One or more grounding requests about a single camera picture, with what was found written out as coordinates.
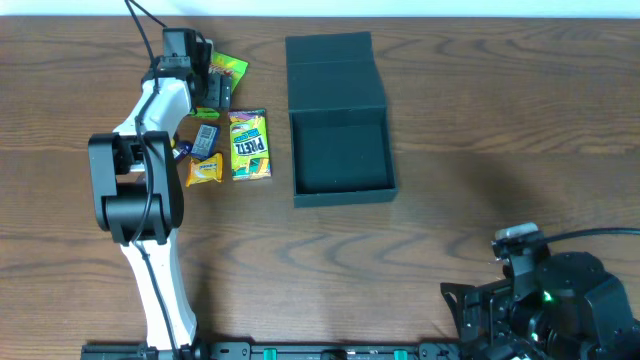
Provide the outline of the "yellow Julie's Le-mond biscuit pack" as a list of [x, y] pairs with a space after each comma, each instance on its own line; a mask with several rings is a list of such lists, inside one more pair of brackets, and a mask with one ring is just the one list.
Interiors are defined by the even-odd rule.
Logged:
[[223, 181], [223, 155], [215, 153], [206, 160], [192, 158], [189, 163], [186, 186], [190, 187], [211, 181], [218, 183]]

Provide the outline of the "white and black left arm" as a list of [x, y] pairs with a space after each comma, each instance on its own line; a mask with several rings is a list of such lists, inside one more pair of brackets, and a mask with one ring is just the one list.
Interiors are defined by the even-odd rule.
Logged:
[[178, 35], [152, 56], [128, 117], [88, 141], [96, 222], [126, 257], [146, 318], [141, 359], [203, 359], [207, 352], [179, 263], [184, 197], [171, 142], [189, 113], [216, 97], [213, 43], [187, 29]]

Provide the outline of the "green Haribo gummy bag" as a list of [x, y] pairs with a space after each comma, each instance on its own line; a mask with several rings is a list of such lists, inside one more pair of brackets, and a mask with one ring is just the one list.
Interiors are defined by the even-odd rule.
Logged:
[[[212, 60], [211, 60], [211, 69], [218, 73], [224, 73], [226, 75], [230, 75], [232, 78], [232, 94], [238, 85], [240, 79], [246, 72], [248, 67], [248, 63], [228, 56], [226, 54], [222, 54], [219, 52], [213, 52]], [[205, 118], [205, 119], [217, 119], [220, 116], [221, 112], [227, 112], [228, 110], [214, 110], [211, 108], [205, 107], [195, 107], [189, 115], [197, 118]]]

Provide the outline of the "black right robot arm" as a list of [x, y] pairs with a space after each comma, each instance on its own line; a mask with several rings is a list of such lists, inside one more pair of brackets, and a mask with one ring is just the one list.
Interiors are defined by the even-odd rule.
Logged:
[[503, 279], [440, 286], [463, 359], [636, 359], [639, 321], [623, 283], [589, 252], [552, 253], [561, 240], [636, 235], [593, 228], [545, 235], [536, 224], [499, 230], [491, 243]]

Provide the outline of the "yellow Pretz snack box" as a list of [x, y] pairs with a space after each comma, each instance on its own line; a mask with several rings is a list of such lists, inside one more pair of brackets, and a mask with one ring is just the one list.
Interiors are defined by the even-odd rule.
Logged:
[[232, 179], [247, 181], [270, 177], [266, 110], [232, 111], [229, 120]]

